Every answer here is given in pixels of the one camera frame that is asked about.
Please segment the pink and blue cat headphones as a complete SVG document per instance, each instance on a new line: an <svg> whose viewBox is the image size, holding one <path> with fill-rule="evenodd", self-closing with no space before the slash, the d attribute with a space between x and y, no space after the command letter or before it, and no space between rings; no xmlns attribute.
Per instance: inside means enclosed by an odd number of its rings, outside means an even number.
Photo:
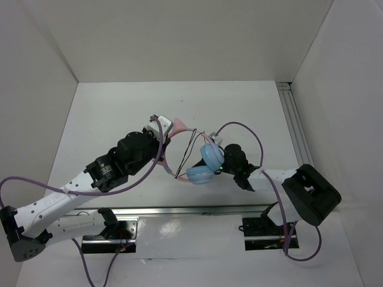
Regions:
<svg viewBox="0 0 383 287"><path fill-rule="evenodd" d="M200 160L203 158L205 161L208 160L219 160L224 162L224 154L221 148L216 146L213 142L211 142L209 135L207 135L205 132L200 132L198 129L193 129L187 127L180 119L175 118L173 120L173 128L168 134L168 139L171 140L175 136L190 132L191 136L188 141L186 150L184 151L184 155L181 159L181 162L179 166L177 167L176 171L173 171L166 159L166 153L163 154L162 161L158 161L157 164L165 170L167 174L169 174L171 177L174 179L181 181L181 182L186 182L186 183L191 183L194 185L203 185L211 182L213 177L215 175L211 173L205 173L205 174L191 174L191 167L185 168L186 163L188 162L192 151L194 150L194 146L196 145L196 140L201 138L203 139L203 145L199 149L200 153Z"/></svg>

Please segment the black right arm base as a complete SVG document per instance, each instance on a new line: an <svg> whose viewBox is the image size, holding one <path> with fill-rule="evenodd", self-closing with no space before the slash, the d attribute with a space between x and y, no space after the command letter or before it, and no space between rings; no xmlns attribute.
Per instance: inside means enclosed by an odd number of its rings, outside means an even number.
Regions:
<svg viewBox="0 0 383 287"><path fill-rule="evenodd" d="M284 228L275 225L270 219L243 218L238 230L244 235L246 251L277 250L284 247Z"/></svg>

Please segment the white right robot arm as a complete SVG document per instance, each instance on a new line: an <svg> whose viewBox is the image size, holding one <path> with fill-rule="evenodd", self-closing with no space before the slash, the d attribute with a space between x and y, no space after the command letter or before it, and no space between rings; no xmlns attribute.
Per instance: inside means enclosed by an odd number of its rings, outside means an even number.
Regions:
<svg viewBox="0 0 383 287"><path fill-rule="evenodd" d="M235 143L225 148L205 144L200 153L201 160L186 171L193 184L207 184L215 175L226 173L243 190L275 193L277 202L263 212L261 220L267 234L297 221L317 227L342 201L339 191L310 164L290 170L263 169L249 163Z"/></svg>

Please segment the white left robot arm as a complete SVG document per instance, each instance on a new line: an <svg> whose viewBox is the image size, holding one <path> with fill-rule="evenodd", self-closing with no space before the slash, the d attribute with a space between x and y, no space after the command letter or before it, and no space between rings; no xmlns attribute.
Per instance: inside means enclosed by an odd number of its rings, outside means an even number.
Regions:
<svg viewBox="0 0 383 287"><path fill-rule="evenodd" d="M73 218L67 213L95 197L110 195L147 163L157 163L170 143L170 130L163 124L130 132L62 188L25 207L4 206L1 223L14 260L27 261L46 247L74 237L114 237L121 226L110 208Z"/></svg>

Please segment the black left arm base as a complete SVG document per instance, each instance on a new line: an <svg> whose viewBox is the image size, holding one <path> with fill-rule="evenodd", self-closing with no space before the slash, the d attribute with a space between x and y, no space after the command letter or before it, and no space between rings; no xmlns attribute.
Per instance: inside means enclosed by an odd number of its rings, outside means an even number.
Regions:
<svg viewBox="0 0 383 287"><path fill-rule="evenodd" d="M100 235L83 236L81 250L84 254L133 254L137 235L138 217L114 212L112 227Z"/></svg>

